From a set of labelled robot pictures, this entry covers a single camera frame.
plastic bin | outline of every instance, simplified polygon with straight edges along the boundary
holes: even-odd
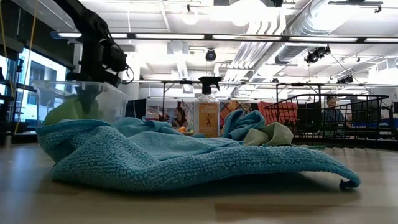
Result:
[[[63,119],[124,118],[128,96],[108,83],[33,81],[37,90],[37,127]]]

table surface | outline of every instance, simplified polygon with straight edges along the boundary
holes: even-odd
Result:
[[[0,223],[398,223],[398,153],[327,149],[362,185],[311,173],[244,176],[161,193],[125,193],[50,180],[37,144],[0,149]]]

spray bottle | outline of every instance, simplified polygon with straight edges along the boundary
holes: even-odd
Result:
[[[211,95],[211,85],[218,90],[221,77],[200,77],[202,96],[195,100],[194,134],[204,134],[207,138],[220,135],[220,101]]]

yellow cable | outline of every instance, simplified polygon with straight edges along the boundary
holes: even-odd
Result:
[[[35,34],[35,25],[36,25],[36,15],[37,15],[37,5],[38,5],[38,3],[39,3],[39,0],[36,0],[35,13],[34,13],[34,16],[33,16],[32,33],[30,34],[29,54],[27,56],[27,68],[29,68],[30,52],[32,51],[32,46],[33,46],[33,36]],[[28,69],[26,69],[26,72],[25,72],[24,88],[22,89],[21,108],[19,109],[18,122],[17,122],[17,125],[15,126],[14,134],[17,133],[18,125],[19,125],[19,122],[21,121],[21,110],[22,110],[22,102],[24,101],[24,92],[25,92],[25,87],[26,87],[25,83],[26,83],[27,71],[28,71]]]
[[[4,56],[6,56],[6,63],[7,63],[7,45],[6,45],[6,35],[4,34],[4,23],[2,21],[2,9],[1,9],[1,3],[0,3],[0,23],[1,23],[1,35],[2,35],[2,43],[4,46]],[[9,75],[9,79],[10,79],[10,87],[11,87],[11,96],[15,97],[14,94],[14,88],[12,87],[12,80],[11,80],[11,76]]]

bottle label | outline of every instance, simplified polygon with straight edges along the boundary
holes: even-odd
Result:
[[[207,138],[218,137],[218,103],[199,104],[199,133]]]

